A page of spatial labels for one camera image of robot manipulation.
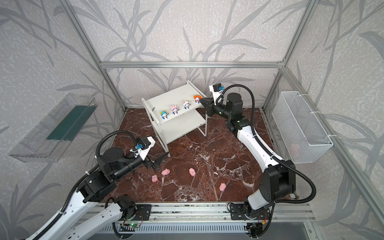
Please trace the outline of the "orange blue figurine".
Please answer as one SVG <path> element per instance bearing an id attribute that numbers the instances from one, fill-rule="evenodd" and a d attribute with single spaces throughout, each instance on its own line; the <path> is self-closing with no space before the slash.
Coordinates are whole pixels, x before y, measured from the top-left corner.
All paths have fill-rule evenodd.
<path id="1" fill-rule="evenodd" d="M 199 104 L 202 99 L 201 95 L 194 95 L 194 101 L 196 104 Z"/>

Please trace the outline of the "white blue round figurine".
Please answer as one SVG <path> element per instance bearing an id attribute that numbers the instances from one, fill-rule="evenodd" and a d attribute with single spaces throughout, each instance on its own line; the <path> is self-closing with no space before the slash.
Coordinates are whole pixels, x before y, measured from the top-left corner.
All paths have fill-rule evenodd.
<path id="1" fill-rule="evenodd" d="M 189 110 L 190 109 L 190 101 L 184 101 L 183 102 L 183 107 L 185 110 Z"/>

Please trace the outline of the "pink hat blue figurine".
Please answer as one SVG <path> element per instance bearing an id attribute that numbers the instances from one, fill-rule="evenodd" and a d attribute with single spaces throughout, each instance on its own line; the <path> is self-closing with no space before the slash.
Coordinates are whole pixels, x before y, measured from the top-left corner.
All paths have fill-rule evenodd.
<path id="1" fill-rule="evenodd" d="M 173 105 L 173 106 L 171 106 L 171 110 L 172 110 L 173 115 L 178 115 L 178 113 L 179 113 L 179 108 L 178 108 L 177 105 Z"/>

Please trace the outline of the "teal blue cat figurine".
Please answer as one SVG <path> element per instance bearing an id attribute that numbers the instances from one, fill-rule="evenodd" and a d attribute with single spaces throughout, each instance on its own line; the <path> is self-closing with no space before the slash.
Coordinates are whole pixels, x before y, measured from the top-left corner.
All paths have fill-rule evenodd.
<path id="1" fill-rule="evenodd" d="M 161 111 L 160 112 L 160 115 L 161 115 L 161 118 L 163 119 L 163 120 L 167 120 L 168 119 L 168 112 L 166 111 L 166 110 L 164 110 L 164 111 Z"/>

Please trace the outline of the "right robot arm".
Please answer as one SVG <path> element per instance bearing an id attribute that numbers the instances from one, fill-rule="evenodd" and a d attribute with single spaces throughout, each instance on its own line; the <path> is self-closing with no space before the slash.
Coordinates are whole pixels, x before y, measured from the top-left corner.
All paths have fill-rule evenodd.
<path id="1" fill-rule="evenodd" d="M 295 168 L 292 161 L 282 165 L 282 160 L 256 133 L 250 120 L 243 115 L 243 101 L 240 94 L 230 93 L 227 103 L 216 104 L 213 98 L 202 98 L 208 116 L 217 114 L 226 119 L 226 126 L 240 142 L 251 152 L 263 171 L 259 189 L 244 201 L 244 213 L 249 219 L 264 211 L 271 204 L 294 193 L 296 190 L 296 174 L 289 168 Z"/>

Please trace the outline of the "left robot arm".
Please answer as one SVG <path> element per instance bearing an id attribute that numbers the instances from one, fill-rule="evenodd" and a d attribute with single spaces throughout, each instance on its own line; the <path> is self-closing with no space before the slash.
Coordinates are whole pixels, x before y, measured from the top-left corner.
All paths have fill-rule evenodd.
<path id="1" fill-rule="evenodd" d="M 94 171 L 85 174 L 71 189 L 63 207 L 32 234 L 30 240 L 87 240 L 102 228 L 113 225 L 121 219 L 144 220 L 145 215 L 138 210 L 135 202 L 123 195 L 108 200 L 105 208 L 81 224 L 78 220 L 109 195 L 117 181 L 133 172 L 141 165 L 157 167 L 169 156 L 165 153 L 154 162 L 148 160 L 149 149 L 140 150 L 134 159 L 127 159 L 123 150 L 111 148 L 98 157 L 99 165 Z"/>

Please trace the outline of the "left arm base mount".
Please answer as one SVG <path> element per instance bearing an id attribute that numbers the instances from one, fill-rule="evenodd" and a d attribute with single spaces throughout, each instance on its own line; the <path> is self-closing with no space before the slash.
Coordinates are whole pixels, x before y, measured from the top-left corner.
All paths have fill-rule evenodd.
<path id="1" fill-rule="evenodd" d="M 143 223 L 150 219 L 152 205 L 136 204 L 128 195 L 118 197 L 116 200 L 110 197 L 106 203 L 118 204 L 121 208 L 123 223 Z M 113 231 L 120 240 L 128 240 L 137 229 L 132 231 L 124 231 L 121 224 L 112 223 Z"/>

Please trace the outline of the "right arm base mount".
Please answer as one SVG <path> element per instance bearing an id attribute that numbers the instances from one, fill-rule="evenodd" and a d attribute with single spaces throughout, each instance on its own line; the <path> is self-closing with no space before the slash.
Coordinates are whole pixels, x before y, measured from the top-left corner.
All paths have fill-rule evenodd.
<path id="1" fill-rule="evenodd" d="M 244 226 L 246 235 L 251 239 L 259 239 L 264 235 L 271 225 L 271 219 L 275 210 L 275 206 L 271 208 L 262 207 L 259 210 L 253 210 L 246 203 L 235 204 L 228 203 L 227 210 L 231 215 L 231 220 L 250 220 Z"/>

